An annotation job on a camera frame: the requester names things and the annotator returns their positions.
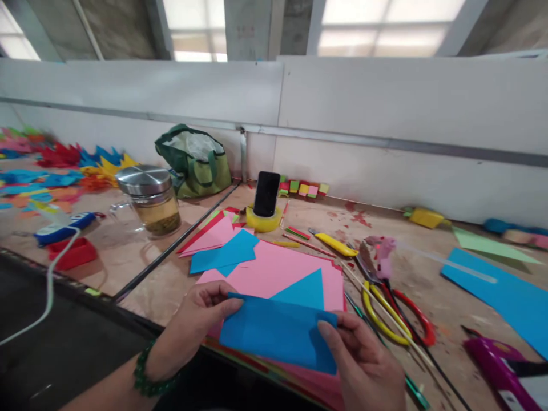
glass jar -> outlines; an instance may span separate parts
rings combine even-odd
[[[138,165],[124,168],[115,177],[128,199],[110,207],[110,214],[117,222],[121,222],[119,210],[131,208],[139,222],[136,231],[145,230],[152,238],[163,237],[180,227],[181,217],[169,171]]]

power cord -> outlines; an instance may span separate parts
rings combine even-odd
[[[413,336],[416,336],[417,337],[417,341],[418,343],[421,345],[421,347],[424,349],[424,351],[426,352],[426,355],[430,358],[430,360],[432,361],[432,363],[434,364],[434,366],[436,367],[436,369],[438,370],[438,372],[440,373],[440,375],[442,376],[442,378],[445,380],[445,382],[447,383],[447,385],[449,385],[449,387],[451,388],[451,390],[455,393],[455,395],[457,396],[458,400],[461,402],[461,404],[464,406],[464,408],[466,408],[467,411],[472,411],[472,408],[470,408],[470,406],[468,405],[468,403],[464,400],[464,398],[462,398],[462,395],[460,394],[460,392],[455,388],[455,386],[453,385],[453,383],[449,380],[449,378],[447,377],[447,375],[445,375],[444,371],[441,369],[440,365],[438,364],[438,362],[436,361],[436,359],[434,358],[434,356],[430,353],[430,350],[428,349],[428,347],[426,346],[426,344],[424,344],[421,336],[417,333],[417,330],[415,330],[415,327],[413,326],[413,324],[411,324],[411,321],[409,321],[409,319],[407,318],[407,316],[405,315],[405,313],[402,311],[402,309],[400,308],[400,305],[398,304],[398,301],[396,299],[396,296],[394,295],[394,292],[392,291],[392,287],[390,286],[390,281],[387,281],[387,280],[384,280],[384,284],[386,285],[386,287],[388,288],[388,292],[390,293],[391,297],[392,297],[392,300],[394,301],[394,304],[396,305],[398,311],[401,313],[401,315],[403,316],[407,326],[409,327],[409,329],[411,330],[411,332],[413,333]]]
[[[35,322],[30,324],[29,326],[23,328],[22,330],[16,332],[15,334],[11,335],[10,337],[6,338],[5,340],[0,341],[0,346],[3,346],[4,344],[9,343],[11,340],[19,337],[21,334],[26,333],[28,330],[30,330],[32,327],[35,327],[39,323],[41,323],[47,315],[51,311],[51,307],[53,306],[53,270],[55,269],[55,266],[59,262],[59,260],[65,255],[65,253],[72,247],[78,236],[80,235],[80,229],[77,227],[72,227],[70,225],[67,225],[66,228],[72,228],[74,231],[76,231],[76,234],[72,237],[72,239],[68,242],[67,246],[64,248],[63,251],[59,253],[59,255],[53,260],[50,264],[50,266],[47,269],[46,273],[46,309],[44,310],[44,313],[41,315],[39,319],[37,319]]]

workbench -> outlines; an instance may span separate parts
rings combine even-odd
[[[7,162],[2,162],[8,169]],[[33,170],[30,162],[18,160],[13,168]],[[169,237],[151,241],[143,234],[128,233],[120,230],[120,226],[110,218],[106,218],[83,232],[98,249],[99,259],[74,268],[66,273],[71,279],[79,281],[101,291],[105,295],[118,294],[119,306],[145,317],[160,325],[166,325],[185,293],[195,284],[199,276],[189,276],[190,257],[178,258],[174,252],[150,273],[142,275],[138,284],[128,287],[139,273],[168,249],[181,235],[195,224],[215,206],[232,188],[198,200],[179,200],[179,211],[183,220],[182,227]],[[221,210],[225,207],[242,209],[253,202],[255,189],[249,184],[239,185],[223,202],[217,205]],[[74,212],[92,211],[108,214],[111,204],[122,201],[119,190],[108,190],[99,194],[86,194],[74,204]],[[278,206],[283,209],[287,199],[279,199]],[[455,223],[468,231],[496,239],[482,232],[471,224]],[[22,233],[33,233],[47,225],[42,217],[27,220],[13,220],[11,234],[0,240],[0,246],[14,251],[30,260],[48,265],[47,253],[36,246],[32,236],[22,236]],[[301,231],[309,227],[325,232],[340,241],[351,242],[355,246],[367,236],[391,236],[404,241],[423,251],[446,258],[454,247],[457,239],[448,227],[429,230],[415,225],[402,217],[402,213],[371,205],[356,204],[341,199],[318,198],[310,202],[302,198],[291,198],[285,217],[285,226],[293,226]],[[187,236],[189,241],[194,230]],[[281,229],[270,233],[259,233],[257,237],[264,240],[285,240]],[[325,248],[315,238],[310,242]],[[532,257],[547,264],[548,253],[520,247]],[[299,252],[318,255],[307,247],[301,246]],[[548,276],[543,272],[545,265],[526,264],[531,274],[527,274],[506,265],[488,260],[519,278],[538,287],[548,290]],[[442,369],[461,392],[472,409],[498,409],[494,394],[484,381],[480,371],[469,358],[462,347],[466,339],[460,325],[465,325],[480,331],[489,338],[503,341],[514,346],[530,361],[541,358],[520,336],[500,317],[500,315],[481,302],[476,297],[457,287],[440,275],[442,264],[416,255],[411,251],[397,249],[392,253],[395,288],[407,294],[434,323],[437,342],[431,348],[432,354],[440,363]],[[345,277],[345,289],[354,301],[362,304],[361,291]],[[420,330],[418,322],[414,323]],[[416,358],[416,354],[396,346],[388,341],[390,349],[402,363],[409,376],[419,386],[430,402],[432,409],[462,409],[454,394],[442,380],[441,376],[429,369]],[[415,409],[409,396],[408,409]]]

pink paper sheet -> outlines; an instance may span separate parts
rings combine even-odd
[[[324,310],[343,310],[343,278],[330,260],[260,241],[255,260],[238,265],[224,277],[216,269],[205,271],[197,283],[225,280],[241,294],[270,298],[321,268]]]
[[[219,221],[217,224],[215,224],[209,231],[207,231],[202,237],[197,239],[197,241],[188,247],[185,251],[182,253],[179,253],[179,258],[182,257],[188,257],[190,255],[194,255],[199,251],[205,251],[213,248],[219,248],[224,246],[227,242],[232,240],[232,238],[238,234],[241,230],[246,230],[250,234],[254,234],[255,230],[253,228],[232,228],[232,223],[230,223],[230,232],[226,231],[224,227],[220,227],[219,230],[217,230],[215,227],[222,224],[225,225],[226,223],[223,222],[227,217],[223,218],[221,221]]]

bracelet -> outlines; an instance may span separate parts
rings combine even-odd
[[[148,354],[150,353],[150,350],[154,346],[155,342],[156,340],[152,340],[150,345],[139,355],[137,358],[137,366],[135,367],[135,371],[133,371],[133,375],[135,376],[135,383],[133,387],[139,391],[142,396],[147,398],[161,396],[162,394],[168,392],[173,388],[180,374],[179,371],[169,380],[159,382],[152,382],[147,378],[144,374],[144,369],[146,367]]]

